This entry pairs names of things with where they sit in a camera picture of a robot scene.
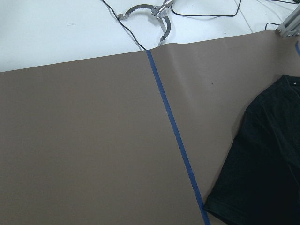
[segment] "blue line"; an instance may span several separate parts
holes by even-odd
[[[296,43],[296,51],[298,52],[298,55],[300,56],[299,41],[297,41],[297,43]]]
[[[166,109],[166,111],[168,113],[169,120],[170,120],[170,123],[172,125],[173,132],[175,134],[175,137],[176,137],[176,140],[177,140],[177,144],[179,146],[179,149],[180,149],[180,152],[181,152],[184,164],[186,166],[189,179],[190,179],[191,184],[193,186],[193,190],[194,190],[194,193],[195,193],[195,196],[196,196],[196,199],[197,199],[197,202],[198,202],[198,205],[199,205],[199,209],[201,211],[204,223],[205,223],[205,225],[210,225],[210,220],[209,220],[209,218],[207,216],[207,212],[204,210],[203,200],[202,200],[202,197],[201,197],[201,194],[200,194],[199,187],[197,185],[197,181],[196,181],[195,176],[194,176],[194,172],[192,170],[192,166],[191,166],[191,164],[190,164],[190,162],[188,160],[188,155],[187,155],[186,150],[184,148],[184,145],[183,145],[183,142],[182,142],[182,139],[181,139],[181,136],[180,136],[180,133],[179,133],[179,130],[178,130],[175,118],[173,116],[173,113],[172,113],[172,110],[171,110],[168,98],[167,98],[167,96],[165,94],[165,90],[164,90],[163,84],[162,84],[162,82],[160,80],[160,77],[159,77],[158,70],[156,68],[154,59],[152,57],[152,54],[151,54],[150,50],[147,50],[146,53],[147,53],[149,62],[151,64],[151,68],[152,68],[152,71],[153,71],[153,74],[154,74],[154,77],[155,77],[155,80],[156,80],[156,83],[157,83],[157,86],[158,86],[161,98],[163,99],[163,102],[164,102],[164,105],[165,105],[165,109]]]

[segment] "brown mat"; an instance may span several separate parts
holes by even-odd
[[[246,106],[300,76],[296,40],[151,50],[204,198]],[[0,224],[204,224],[145,52],[0,73],[0,124]]]

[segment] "white surface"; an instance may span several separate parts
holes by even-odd
[[[117,14],[137,4],[163,0],[106,0]],[[234,14],[239,0],[176,0],[179,13]],[[0,71],[139,51],[101,0],[0,0]],[[190,43],[264,30],[281,23],[297,5],[242,0],[236,17],[181,17],[169,11],[172,30],[165,43]],[[163,32],[149,10],[124,21],[147,48]]]

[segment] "black t-shirt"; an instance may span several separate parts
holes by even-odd
[[[230,225],[300,225],[300,77],[247,108],[205,209]]]

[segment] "black cable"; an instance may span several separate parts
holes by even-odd
[[[283,2],[283,3],[289,3],[289,4],[296,4],[296,2],[288,2],[288,1],[280,1],[280,0],[268,0],[268,1],[278,1],[278,2]]]
[[[115,11],[113,10],[112,7],[110,7],[110,5],[108,5],[104,0],[102,0],[104,4],[106,4],[107,7],[109,7],[112,11],[112,13],[114,14],[114,16],[116,17],[117,21],[122,25],[122,27],[124,27],[126,30],[128,30],[130,32],[130,34],[132,35],[132,37],[134,38],[135,42],[143,49],[143,50],[147,50],[144,46],[142,46],[138,41],[137,39],[135,38],[135,35],[133,34],[133,32],[128,28],[126,27],[118,18],[117,14],[115,13]]]
[[[268,23],[266,23],[266,26],[264,27],[264,30],[267,30],[267,26],[268,26],[268,24],[273,24],[273,25],[277,25],[277,26],[279,26],[279,25],[280,25],[280,24],[277,24],[277,23],[268,22]]]
[[[195,14],[195,15],[187,15],[187,14],[180,14],[180,13],[176,13],[173,9],[173,5],[171,5],[171,11],[176,14],[176,15],[181,15],[181,16],[216,16],[216,17],[235,17],[240,9],[240,4],[241,4],[242,0],[240,0],[239,5],[238,5],[238,9],[236,10],[236,13],[233,15],[211,15],[211,14]]]

